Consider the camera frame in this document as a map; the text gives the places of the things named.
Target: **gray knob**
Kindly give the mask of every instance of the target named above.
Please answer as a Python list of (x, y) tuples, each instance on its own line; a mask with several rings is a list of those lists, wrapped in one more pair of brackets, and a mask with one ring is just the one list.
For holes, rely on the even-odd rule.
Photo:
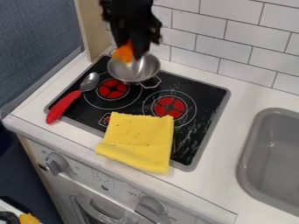
[(59, 175), (61, 172), (72, 170), (66, 159), (56, 152), (51, 152), (46, 157), (45, 164), (54, 176)]
[(149, 196), (143, 196), (135, 208), (135, 212), (156, 224), (171, 224), (163, 205)]

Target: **yellow cloth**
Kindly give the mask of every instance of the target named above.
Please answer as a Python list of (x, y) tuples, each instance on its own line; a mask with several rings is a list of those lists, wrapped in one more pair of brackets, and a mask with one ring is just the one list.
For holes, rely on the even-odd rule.
[(113, 112), (96, 153), (148, 172), (167, 173), (174, 121), (172, 116)]
[(32, 216), (30, 213), (21, 214), (18, 216), (20, 224), (39, 224), (39, 220)]

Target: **metal spoon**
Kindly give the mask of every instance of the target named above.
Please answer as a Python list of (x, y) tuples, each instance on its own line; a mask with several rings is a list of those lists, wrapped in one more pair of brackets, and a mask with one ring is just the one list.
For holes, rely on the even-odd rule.
[(80, 84), (80, 90), (72, 91), (72, 93), (63, 97), (58, 101), (49, 111), (45, 122), (48, 124), (54, 123), (65, 113), (66, 109), (77, 100), (83, 92), (93, 90), (97, 87), (100, 81), (100, 75), (97, 73), (90, 73)]

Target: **sink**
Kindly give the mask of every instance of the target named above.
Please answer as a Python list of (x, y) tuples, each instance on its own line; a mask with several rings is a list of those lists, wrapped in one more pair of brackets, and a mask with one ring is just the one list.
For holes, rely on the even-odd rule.
[(299, 217), (299, 114), (282, 108), (254, 119), (237, 178), (246, 193)]

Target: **metal bowl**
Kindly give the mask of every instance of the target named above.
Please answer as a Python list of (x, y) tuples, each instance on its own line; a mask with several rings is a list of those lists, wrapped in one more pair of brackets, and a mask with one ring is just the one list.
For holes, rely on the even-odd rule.
[(160, 67), (159, 59), (150, 53), (129, 64), (124, 64), (117, 59), (108, 62), (108, 72), (117, 80), (125, 82), (146, 81), (154, 77), (160, 71)]

